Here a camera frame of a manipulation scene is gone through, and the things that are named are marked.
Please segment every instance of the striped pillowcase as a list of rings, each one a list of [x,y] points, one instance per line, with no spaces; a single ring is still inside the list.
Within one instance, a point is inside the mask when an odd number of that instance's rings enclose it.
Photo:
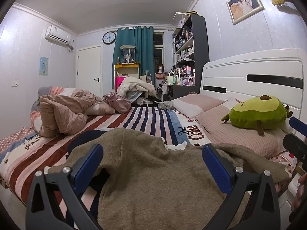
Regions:
[[[281,129],[265,130],[264,136],[259,136],[256,130],[238,128],[230,121],[223,123],[221,119],[228,113],[229,108],[219,105],[196,117],[201,127],[208,132],[206,135],[213,144],[242,145],[265,158],[285,151],[282,143],[285,133]]]

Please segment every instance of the fuzzy blanket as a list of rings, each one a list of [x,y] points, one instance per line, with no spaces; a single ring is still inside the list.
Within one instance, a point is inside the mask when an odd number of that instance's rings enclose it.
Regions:
[[[127,93],[130,91],[139,91],[144,92],[144,97],[148,98],[148,96],[156,97],[156,89],[154,85],[150,83],[146,83],[135,77],[127,77],[123,80],[120,87],[117,90],[117,94],[126,97]]]
[[[225,199],[202,160],[202,147],[187,144],[185,150],[167,150],[161,137],[124,128],[75,147],[65,164],[48,173],[72,167],[96,143],[103,146],[104,157],[95,175],[103,169],[110,175],[99,198],[98,223],[103,229],[203,229]],[[215,147],[234,167],[257,173],[270,170],[274,182],[289,178],[284,165],[246,147]],[[246,194],[232,226],[247,201]]]

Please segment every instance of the black bookshelf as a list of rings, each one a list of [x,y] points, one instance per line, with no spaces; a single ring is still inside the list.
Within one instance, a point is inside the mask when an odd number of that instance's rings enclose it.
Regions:
[[[175,67],[181,67],[183,65],[191,66],[191,74],[194,75],[193,70],[195,69],[195,86],[185,86],[185,85],[174,85],[172,89],[172,98],[179,98],[188,95],[190,92],[196,92],[199,94],[201,88],[201,79],[203,68],[206,63],[209,62],[209,46],[208,46],[208,36],[206,21],[203,16],[190,15],[181,30],[175,36],[175,41],[178,41],[182,37],[182,31],[193,29],[193,41],[194,41],[194,53],[187,56],[193,59],[194,62],[188,62],[184,59],[178,61],[173,65]],[[184,33],[185,42],[188,41],[186,38],[186,33]]]

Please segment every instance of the green plush toy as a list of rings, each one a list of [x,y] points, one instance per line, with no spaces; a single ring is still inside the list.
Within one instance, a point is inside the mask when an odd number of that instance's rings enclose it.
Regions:
[[[264,130],[280,127],[292,114],[293,112],[289,111],[289,106],[284,107],[278,98],[263,95],[238,103],[221,121],[227,123],[230,120],[234,126],[256,129],[258,134],[262,136]]]

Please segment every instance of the blue clamp pad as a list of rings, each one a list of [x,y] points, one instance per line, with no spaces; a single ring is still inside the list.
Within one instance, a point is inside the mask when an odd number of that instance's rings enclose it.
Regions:
[[[88,187],[102,158],[103,148],[100,144],[95,144],[84,157],[79,158],[73,165],[70,182],[77,196],[84,193]]]
[[[211,144],[203,146],[202,155],[220,191],[230,194],[235,181],[232,164],[226,158],[221,157]]]
[[[289,120],[289,124],[293,129],[297,130],[299,133],[307,137],[307,125],[304,124],[302,121],[298,120],[295,117],[292,117]]]

